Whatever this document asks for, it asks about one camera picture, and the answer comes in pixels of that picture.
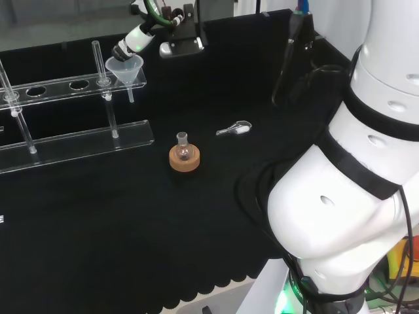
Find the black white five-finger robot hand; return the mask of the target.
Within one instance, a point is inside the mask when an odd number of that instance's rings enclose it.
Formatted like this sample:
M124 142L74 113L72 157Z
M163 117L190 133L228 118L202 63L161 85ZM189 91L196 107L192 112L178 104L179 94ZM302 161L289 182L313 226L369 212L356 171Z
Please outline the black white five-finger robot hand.
M112 56L121 62L128 61L143 51L153 39L154 36L148 31L144 31L140 24L113 47Z

